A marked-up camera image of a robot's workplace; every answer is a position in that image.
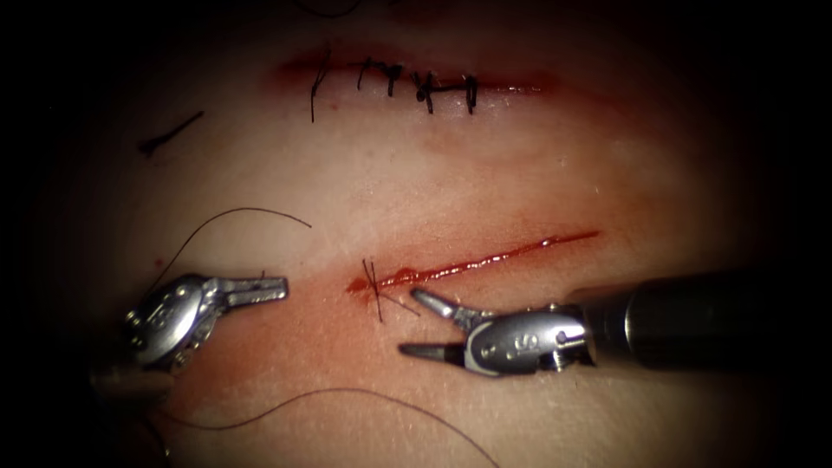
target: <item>bleeding incision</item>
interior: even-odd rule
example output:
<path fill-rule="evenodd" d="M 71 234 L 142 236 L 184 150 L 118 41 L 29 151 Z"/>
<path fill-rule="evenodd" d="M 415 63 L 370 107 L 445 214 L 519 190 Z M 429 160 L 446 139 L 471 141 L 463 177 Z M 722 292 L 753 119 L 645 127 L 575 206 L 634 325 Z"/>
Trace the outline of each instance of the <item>bleeding incision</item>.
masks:
<path fill-rule="evenodd" d="M 582 239 L 587 239 L 590 237 L 596 237 L 600 234 L 600 231 L 590 231 L 590 232 L 582 232 L 580 234 L 574 234 L 571 236 L 552 236 L 546 237 L 545 239 L 535 242 L 533 244 L 526 244 L 522 245 L 517 249 L 508 250 L 505 252 L 498 252 L 496 254 L 492 254 L 486 257 L 479 258 L 478 260 L 466 261 L 455 263 L 451 265 L 446 265 L 439 268 L 429 269 L 429 270 L 422 270 L 418 271 L 413 268 L 403 268 L 397 271 L 394 275 L 388 276 L 385 278 L 380 279 L 376 283 L 376 287 L 378 289 L 386 288 L 389 286 L 395 286 L 397 284 L 403 283 L 416 283 L 416 282 L 426 282 L 431 280 L 440 279 L 445 276 L 456 275 L 458 273 L 462 273 L 468 270 L 475 270 L 478 268 L 482 268 L 486 265 L 491 263 L 501 262 L 503 260 L 508 260 L 512 257 L 520 256 L 524 253 L 531 252 L 533 250 L 538 249 L 545 249 L 547 247 L 551 247 L 553 245 L 558 244 L 565 244 L 568 242 L 574 242 Z M 366 278 L 355 278 L 347 287 L 347 292 L 359 292 L 363 290 L 371 289 L 372 285 Z"/>

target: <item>pink skin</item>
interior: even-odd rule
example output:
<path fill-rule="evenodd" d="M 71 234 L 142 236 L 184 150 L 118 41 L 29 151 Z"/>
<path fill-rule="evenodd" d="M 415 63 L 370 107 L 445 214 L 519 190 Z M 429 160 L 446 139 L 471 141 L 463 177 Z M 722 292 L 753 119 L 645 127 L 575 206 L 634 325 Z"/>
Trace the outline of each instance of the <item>pink skin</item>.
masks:
<path fill-rule="evenodd" d="M 156 259 L 170 258 L 205 219 L 259 206 L 312 229 L 263 213 L 220 218 L 166 280 L 264 270 L 287 276 L 291 297 L 221 320 L 161 412 L 225 426 L 301 393 L 352 387 L 426 409 L 500 466 L 708 466 L 753 457 L 765 395 L 734 380 L 603 369 L 482 378 L 397 353 L 405 341 L 461 340 L 450 323 L 391 302 L 381 304 L 380 323 L 368 289 L 347 292 L 365 258 L 382 278 L 587 231 L 600 234 L 426 287 L 511 311 L 581 286 L 764 257 L 765 239 L 748 242 L 767 227 L 760 181 L 744 177 L 752 159 L 742 135 L 708 115 L 695 89 L 607 24 L 536 3 L 368 4 L 337 21 L 280 9 L 287 16 L 250 13 L 262 21 L 245 27 L 235 17 L 227 20 L 235 34 L 165 51 L 151 80 L 128 83 L 101 111 L 107 129 L 81 138 L 88 156 L 68 162 L 54 184 L 68 195 L 44 196 L 39 211 L 44 238 L 59 251 L 97 253 L 55 260 L 64 290 L 76 291 L 61 299 L 86 311 L 64 317 L 68 327 L 97 333 L 137 300 L 159 272 Z M 303 23 L 287 26 L 295 20 Z M 463 35 L 460 22 L 482 27 Z M 327 43 L 332 68 L 311 124 L 313 59 Z M 464 93 L 446 93 L 434 96 L 430 116 L 406 75 L 392 99 L 386 77 L 372 70 L 357 91 L 358 68 L 345 64 L 367 55 L 404 62 L 405 74 L 415 69 L 423 79 L 433 70 L 446 82 L 474 74 L 486 85 L 474 115 Z M 135 141 L 200 109 L 205 116 L 152 158 L 137 154 Z M 83 223 L 50 229 L 52 210 L 82 214 Z M 385 292 L 417 308 L 409 286 Z M 488 464 L 435 419 L 365 393 L 318 394 L 222 432 L 154 420 L 177 467 Z"/>

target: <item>blood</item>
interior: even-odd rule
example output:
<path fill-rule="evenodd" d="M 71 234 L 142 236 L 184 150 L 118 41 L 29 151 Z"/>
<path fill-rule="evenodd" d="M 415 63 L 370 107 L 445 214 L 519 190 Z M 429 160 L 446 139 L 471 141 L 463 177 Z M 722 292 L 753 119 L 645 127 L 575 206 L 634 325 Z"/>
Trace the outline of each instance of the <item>blood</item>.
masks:
<path fill-rule="evenodd" d="M 418 271 L 413 268 L 405 267 L 399 271 L 396 271 L 396 273 L 392 276 L 382 278 L 376 283 L 376 286 L 378 289 L 383 289 L 395 286 L 397 284 L 416 282 L 423 283 L 427 281 L 437 280 L 445 276 L 457 275 L 465 271 L 483 268 L 484 266 L 490 265 L 492 263 L 502 262 L 503 260 L 508 260 L 509 258 L 517 257 L 525 253 L 531 252 L 533 250 L 546 249 L 553 245 L 566 244 L 569 242 L 588 239 L 591 237 L 597 237 L 599 234 L 601 234 L 600 231 L 589 231 L 582 232 L 580 234 L 574 234 L 571 236 L 546 237 L 541 241 L 532 244 L 522 245 L 514 250 L 498 252 L 476 260 L 454 263 L 451 265 L 446 265 L 443 267 L 433 268 L 429 270 Z M 368 290 L 371 288 L 372 286 L 366 278 L 357 277 L 349 284 L 349 286 L 347 286 L 347 292 L 354 293 L 363 290 Z"/>

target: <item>skin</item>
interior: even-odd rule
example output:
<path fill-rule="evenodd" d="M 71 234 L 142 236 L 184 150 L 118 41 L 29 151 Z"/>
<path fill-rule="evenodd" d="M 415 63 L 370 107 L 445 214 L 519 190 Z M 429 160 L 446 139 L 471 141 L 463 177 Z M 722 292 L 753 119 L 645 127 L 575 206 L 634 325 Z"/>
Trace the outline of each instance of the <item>skin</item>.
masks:
<path fill-rule="evenodd" d="M 380 322 L 368 291 L 346 291 L 364 277 L 362 259 L 382 277 L 592 230 L 601 235 L 424 287 L 509 312 L 581 287 L 764 262 L 775 251 L 760 233 L 773 232 L 778 194 L 762 190 L 770 168 L 753 153 L 754 131 L 733 113 L 736 103 L 668 69 L 666 51 L 650 47 L 657 42 L 536 4 L 419 5 L 368 3 L 337 21 L 291 5 L 241 10 L 133 68 L 63 143 L 61 177 L 33 210 L 38 241 L 54 249 L 36 262 L 51 263 L 63 285 L 44 301 L 76 304 L 47 320 L 102 353 L 110 324 L 194 229 L 224 210 L 263 207 L 312 228 L 255 212 L 222 217 L 163 282 L 264 271 L 289 278 L 290 299 L 219 321 L 157 411 L 227 426 L 301 393 L 350 387 L 424 408 L 500 466 L 765 459 L 773 416 L 764 408 L 774 398 L 765 382 L 603 368 L 479 377 L 396 351 L 402 342 L 461 341 L 452 324 L 389 301 Z M 485 32 L 459 39 L 465 21 Z M 327 41 L 333 61 L 403 60 L 383 56 L 384 42 L 421 74 L 491 72 L 512 85 L 543 73 L 557 77 L 559 92 L 483 90 L 474 115 L 461 94 L 442 94 L 428 115 L 406 76 L 391 99 L 381 75 L 367 72 L 358 91 L 357 69 L 335 68 L 312 124 L 315 67 L 308 78 L 305 69 L 275 70 L 299 54 L 322 55 Z M 151 158 L 136 150 L 198 110 L 205 116 Z M 409 289 L 383 292 L 416 309 Z M 152 415 L 177 467 L 488 464 L 436 420 L 365 393 L 318 394 L 221 432 Z"/>

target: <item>black suture thread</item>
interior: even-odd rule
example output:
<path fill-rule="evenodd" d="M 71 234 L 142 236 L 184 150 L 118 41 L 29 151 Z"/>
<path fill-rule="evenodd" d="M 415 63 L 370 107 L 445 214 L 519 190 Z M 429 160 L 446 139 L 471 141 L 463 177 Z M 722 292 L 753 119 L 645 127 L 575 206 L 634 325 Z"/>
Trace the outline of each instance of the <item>black suture thread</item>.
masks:
<path fill-rule="evenodd" d="M 414 314 L 414 315 L 416 315 L 417 317 L 421 317 L 421 316 L 422 316 L 422 314 L 420 314 L 420 313 L 419 313 L 416 309 L 410 308 L 410 307 L 406 306 L 405 304 L 403 304 L 403 303 L 401 303 L 401 302 L 399 302 L 399 301 L 396 301 L 395 299 L 393 299 L 392 297 L 390 297 L 390 296 L 388 296 L 388 295 L 386 295 L 386 294 L 381 294 L 381 293 L 379 293 L 379 296 L 381 296 L 381 297 L 382 297 L 382 298 L 384 298 L 384 299 L 387 299 L 387 300 L 388 300 L 388 301 L 390 301 L 390 302 L 393 302 L 393 303 L 395 303 L 395 304 L 397 304 L 397 305 L 400 305 L 400 306 L 401 306 L 404 310 L 409 311 L 411 314 Z"/>
<path fill-rule="evenodd" d="M 320 395 L 320 394 L 324 394 L 324 393 L 361 393 L 361 394 L 370 395 L 370 396 L 382 399 L 384 401 L 389 401 L 390 403 L 394 403 L 395 405 L 403 406 L 407 409 L 411 409 L 411 410 L 415 411 L 416 413 L 425 415 L 428 418 L 433 419 L 434 421 L 440 423 L 442 426 L 447 427 L 452 432 L 454 432 L 459 437 L 461 437 L 463 440 L 465 440 L 466 442 L 471 444 L 471 446 L 474 447 L 474 449 L 477 452 L 479 452 L 483 457 L 485 457 L 485 459 L 488 460 L 488 463 L 491 466 L 494 466 L 495 468 L 500 468 L 500 465 L 497 464 L 497 461 L 495 461 L 494 458 L 492 458 L 491 455 L 489 455 L 488 452 L 486 452 L 483 447 L 481 447 L 479 444 L 477 444 L 477 442 L 474 442 L 474 439 L 469 437 L 467 434 L 462 432 L 462 430 L 458 429 L 456 426 L 452 425 L 448 421 L 440 418 L 438 415 L 433 414 L 433 413 L 427 411 L 424 408 L 416 406 L 413 403 L 407 403 L 404 400 L 399 400 L 397 398 L 387 396 L 383 393 L 374 392 L 372 390 L 367 390 L 365 388 L 351 388 L 351 387 L 322 388 L 322 389 L 319 389 L 319 390 L 312 390 L 311 392 L 301 393 L 301 394 L 299 394 L 297 396 L 294 396 L 294 397 L 292 397 L 288 400 L 285 400 L 282 403 L 279 403 L 278 405 L 272 407 L 270 410 L 266 411 L 265 413 L 259 414 L 259 415 L 255 416 L 254 418 L 247 419 L 245 421 L 238 422 L 238 423 L 235 423 L 235 424 L 230 424 L 230 425 L 227 425 L 227 426 L 201 426 L 201 425 L 198 425 L 198 424 L 187 422 L 183 419 L 176 418 L 176 417 L 174 417 L 174 416 L 172 416 L 168 413 L 162 412 L 162 411 L 159 411 L 159 414 L 161 416 L 169 419 L 170 421 L 176 423 L 176 424 L 179 424 L 179 425 L 185 426 L 185 427 L 190 427 L 192 429 L 199 429 L 201 431 L 215 431 L 215 432 L 228 431 L 230 429 L 236 429 L 238 427 L 246 426 L 246 425 L 251 424 L 251 423 L 253 423 L 257 420 L 263 419 L 266 416 L 268 416 L 269 414 L 283 408 L 284 406 L 287 406 L 291 403 L 294 403 L 294 402 L 296 402 L 300 399 L 308 398 L 308 397 L 312 397 L 312 396 Z"/>
<path fill-rule="evenodd" d="M 361 91 L 361 79 L 364 77 L 364 72 L 370 68 L 376 68 L 384 76 L 387 77 L 387 96 L 393 97 L 393 85 L 401 77 L 401 70 L 404 68 L 401 65 L 393 65 L 388 67 L 384 62 L 374 62 L 373 57 L 367 57 L 364 62 L 352 62 L 347 64 L 349 67 L 361 67 L 361 72 L 358 74 L 358 90 Z"/>
<path fill-rule="evenodd" d="M 427 102 L 427 112 L 433 114 L 432 93 L 445 91 L 465 91 L 465 104 L 468 107 L 468 114 L 474 114 L 474 107 L 477 105 L 477 79 L 473 76 L 465 77 L 465 82 L 448 86 L 433 86 L 433 73 L 428 72 L 425 82 L 419 78 L 419 74 L 412 72 L 410 77 L 416 85 L 416 101 Z"/>
<path fill-rule="evenodd" d="M 364 62 L 361 62 L 361 63 L 354 63 L 354 62 L 353 63 L 348 63 L 347 66 L 348 67 L 361 66 L 361 72 L 358 74 L 358 86 L 357 86 L 358 90 L 361 91 L 361 78 L 364 77 L 364 70 L 373 66 L 373 57 L 367 57 L 367 59 Z"/>
<path fill-rule="evenodd" d="M 297 221 L 298 223 L 303 224 L 304 226 L 306 226 L 310 229 L 312 228 L 312 224 L 309 224 L 309 223 L 307 223 L 306 221 L 303 221 L 300 218 L 296 218 L 296 217 L 294 217 L 290 214 L 281 213 L 279 211 L 268 210 L 266 208 L 256 208 L 256 207 L 251 207 L 251 206 L 244 206 L 244 207 L 241 207 L 241 208 L 232 208 L 230 210 L 223 211 L 223 212 L 219 213 L 218 215 L 214 215 L 213 217 L 211 217 L 210 219 L 208 219 L 204 223 L 200 224 L 199 227 L 196 230 L 194 230 L 194 232 L 191 233 L 191 235 L 187 238 L 187 240 L 185 240 L 185 243 L 182 244 L 181 247 L 179 247 L 179 251 L 176 252 L 176 255 L 174 255 L 173 258 L 171 259 L 171 261 L 168 262 L 165 269 L 162 270 L 161 273 L 159 273 L 159 276 L 156 278 L 156 281 L 154 281 L 153 284 L 150 285 L 150 288 L 147 289 L 147 292 L 142 297 L 142 301 L 147 299 L 147 297 L 150 295 L 150 293 L 153 292 L 153 288 L 155 288 L 156 285 L 159 284 L 159 281 L 162 279 L 163 276 L 165 276 L 165 273 L 167 273 L 167 271 L 171 268 L 171 265 L 173 265 L 173 262 L 176 262 L 176 259 L 179 258 L 179 255 L 182 253 L 182 250 L 184 250 L 185 247 L 188 245 L 188 243 L 191 242 L 191 239 L 193 239 L 193 237 L 197 235 L 197 232 L 199 232 L 202 228 L 206 227 L 214 219 L 221 218 L 221 217 L 223 217 L 227 214 L 231 214 L 231 213 L 234 213 L 234 212 L 237 212 L 237 211 L 260 211 L 260 212 L 263 212 L 263 213 L 274 214 L 274 215 L 277 215 L 277 216 L 282 216 L 284 218 L 289 218 L 293 221 Z"/>
<path fill-rule="evenodd" d="M 431 92 L 433 91 L 433 74 L 428 73 L 425 83 L 419 78 L 419 74 L 413 72 L 410 74 L 413 79 L 413 84 L 416 85 L 416 101 L 427 102 L 427 112 L 433 114 L 433 100 L 431 99 Z"/>
<path fill-rule="evenodd" d="M 321 18 L 340 18 L 341 16 L 346 16 L 352 13 L 353 10 L 355 10 L 355 8 L 358 7 L 358 4 L 361 3 L 361 0 L 356 0 L 355 3 L 352 4 L 352 6 L 350 6 L 341 13 L 321 13 L 320 11 L 312 10 L 310 7 L 304 5 L 299 0 L 292 0 L 292 3 L 294 3 L 297 8 L 303 10 L 306 13 L 309 13 L 310 15 L 319 16 Z"/>
<path fill-rule="evenodd" d="M 136 149 L 138 149 L 140 153 L 144 153 L 145 158 L 150 159 L 153 156 L 153 152 L 155 152 L 159 148 L 159 146 L 162 146 L 165 143 L 167 143 L 168 141 L 170 141 L 173 137 L 175 137 L 177 134 L 179 134 L 179 132 L 181 132 L 182 130 L 185 130 L 186 127 L 191 125 L 196 119 L 202 117 L 203 115 L 205 115 L 205 111 L 197 112 L 196 114 L 191 116 L 191 118 L 189 118 L 188 120 L 186 120 L 186 121 L 182 122 L 181 124 L 177 125 L 176 128 L 174 128 L 170 132 L 165 133 L 164 135 L 160 135 L 160 136 L 155 137 L 155 138 L 151 138 L 149 140 L 140 141 L 136 145 Z"/>
<path fill-rule="evenodd" d="M 375 293 L 375 306 L 379 310 L 379 322 L 384 323 L 384 318 L 381 317 L 381 301 L 379 300 L 379 285 L 375 281 L 375 263 L 370 262 L 370 267 L 373 269 L 373 274 L 370 275 L 370 271 L 367 269 L 367 259 L 362 258 L 361 264 L 364 265 L 364 275 L 367 276 L 367 281 L 373 286 L 373 292 Z"/>
<path fill-rule="evenodd" d="M 312 123 L 315 123 L 315 93 L 318 91 L 318 87 L 321 86 L 321 81 L 327 75 L 328 70 L 325 69 L 327 66 L 327 62 L 329 62 L 329 55 L 332 54 L 331 49 L 327 49 L 327 52 L 323 56 L 323 60 L 321 61 L 321 66 L 318 67 L 318 74 L 315 76 L 315 83 L 312 84 L 312 93 L 309 96 L 309 108 L 312 113 Z"/>
<path fill-rule="evenodd" d="M 401 65 L 393 65 L 385 69 L 385 75 L 387 75 L 387 95 L 389 97 L 393 97 L 393 84 L 401 77 L 401 70 L 403 68 Z"/>
<path fill-rule="evenodd" d="M 468 114 L 474 114 L 477 106 L 477 79 L 473 76 L 465 77 L 465 102 L 468 103 Z"/>

